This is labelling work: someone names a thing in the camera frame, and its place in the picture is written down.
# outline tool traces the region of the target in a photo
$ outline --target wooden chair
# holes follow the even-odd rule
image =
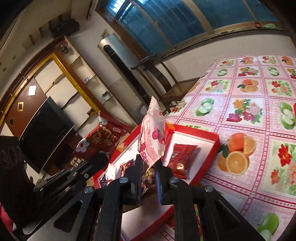
[[[199,77],[189,79],[189,80],[183,80],[183,81],[177,81],[175,77],[173,76],[172,72],[167,68],[167,66],[162,62],[159,61],[160,64],[165,68],[165,70],[169,73],[169,75],[174,80],[175,84],[171,86],[168,79],[163,75],[162,72],[160,72],[155,66],[154,62],[156,61],[156,53],[153,55],[150,55],[144,59],[142,59],[135,67],[131,67],[131,70],[137,70],[141,76],[149,83],[151,88],[156,93],[159,100],[162,102],[162,104],[165,106],[165,109],[168,113],[171,112],[171,108],[175,107],[177,104],[172,104],[172,102],[179,102],[183,99],[183,97],[192,89],[194,88],[194,84],[199,80]],[[151,83],[151,81],[146,77],[146,75],[139,69],[140,66],[143,66],[144,71],[149,71],[164,87],[166,93],[164,95],[161,95],[154,85]]]

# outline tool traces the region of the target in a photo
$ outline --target metal bolt head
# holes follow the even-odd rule
[[[119,179],[119,182],[120,182],[120,183],[127,183],[127,182],[128,182],[128,178],[127,178],[127,177],[121,177],[121,178]]]
[[[206,192],[212,192],[213,190],[214,190],[214,188],[212,186],[210,186],[210,185],[205,186],[205,191]]]
[[[94,191],[94,188],[91,187],[91,186],[87,186],[85,189],[84,189],[84,192],[85,193],[92,193]]]
[[[179,181],[179,178],[177,178],[177,177],[171,177],[170,178],[171,183],[177,183],[178,181]]]

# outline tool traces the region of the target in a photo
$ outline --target floral tablecloth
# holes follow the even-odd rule
[[[296,58],[242,56],[215,61],[166,118],[219,134],[220,153],[202,184],[271,240],[296,210],[295,103]]]

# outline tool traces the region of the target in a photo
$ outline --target black speaker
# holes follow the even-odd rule
[[[74,18],[62,21],[52,30],[52,37],[57,38],[61,35],[69,36],[79,30],[79,23]]]
[[[25,156],[17,137],[0,136],[0,203],[18,225],[33,217],[32,184],[25,171]]]

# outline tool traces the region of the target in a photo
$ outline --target television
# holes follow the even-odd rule
[[[48,97],[20,137],[20,148],[27,158],[26,162],[40,173],[73,127],[74,124]]]

